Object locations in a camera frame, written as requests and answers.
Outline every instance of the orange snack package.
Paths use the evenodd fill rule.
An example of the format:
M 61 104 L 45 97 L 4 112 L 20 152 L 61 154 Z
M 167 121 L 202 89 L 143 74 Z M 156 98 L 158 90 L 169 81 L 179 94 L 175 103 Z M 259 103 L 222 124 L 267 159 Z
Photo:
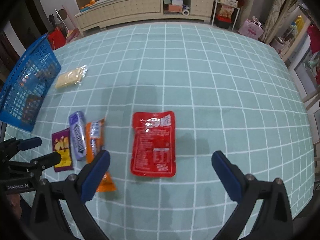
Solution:
M 104 119 L 89 122 L 85 126 L 87 142 L 87 162 L 91 163 L 93 158 L 104 148 Z M 109 172 L 103 176 L 96 192 L 106 192 L 117 190 Z

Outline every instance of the red bag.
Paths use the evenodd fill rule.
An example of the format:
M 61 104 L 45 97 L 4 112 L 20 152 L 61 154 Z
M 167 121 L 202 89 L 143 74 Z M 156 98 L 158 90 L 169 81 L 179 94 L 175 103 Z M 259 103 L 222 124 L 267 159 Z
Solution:
M 175 163 L 175 118 L 172 111 L 134 113 L 131 172 L 137 176 L 172 177 Z

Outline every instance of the gift bag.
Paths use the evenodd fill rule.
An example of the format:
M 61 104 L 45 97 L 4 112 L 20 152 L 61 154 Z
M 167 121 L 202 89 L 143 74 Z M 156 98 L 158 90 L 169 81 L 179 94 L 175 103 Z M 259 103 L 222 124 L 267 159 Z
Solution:
M 253 16 L 252 21 L 246 19 L 238 33 L 257 40 L 263 34 L 263 29 L 258 19 Z

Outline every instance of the blue gripper pad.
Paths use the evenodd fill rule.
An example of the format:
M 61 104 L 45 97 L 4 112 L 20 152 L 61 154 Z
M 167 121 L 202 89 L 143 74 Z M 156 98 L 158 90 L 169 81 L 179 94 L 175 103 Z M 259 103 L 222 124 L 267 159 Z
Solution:
M 230 199 L 240 203 L 246 185 L 244 174 L 238 166 L 225 157 L 222 151 L 215 151 L 212 154 L 211 163 Z
M 82 203 L 92 200 L 103 175 L 110 166 L 110 153 L 106 150 L 102 150 L 89 165 L 94 166 L 91 167 L 90 173 L 86 176 L 81 185 L 80 200 Z

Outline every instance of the cardboard box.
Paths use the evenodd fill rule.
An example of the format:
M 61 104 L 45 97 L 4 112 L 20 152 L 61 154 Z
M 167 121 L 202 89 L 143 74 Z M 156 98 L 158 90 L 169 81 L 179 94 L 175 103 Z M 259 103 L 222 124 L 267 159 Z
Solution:
M 164 4 L 171 4 L 171 0 L 163 0 Z
M 220 0 L 220 2 L 227 4 L 227 5 L 231 5 L 234 7 L 238 6 L 238 1 L 237 0 Z
M 171 4 L 182 6 L 183 5 L 183 0 L 172 0 Z
M 169 12 L 182 12 L 182 6 L 169 4 L 168 11 Z

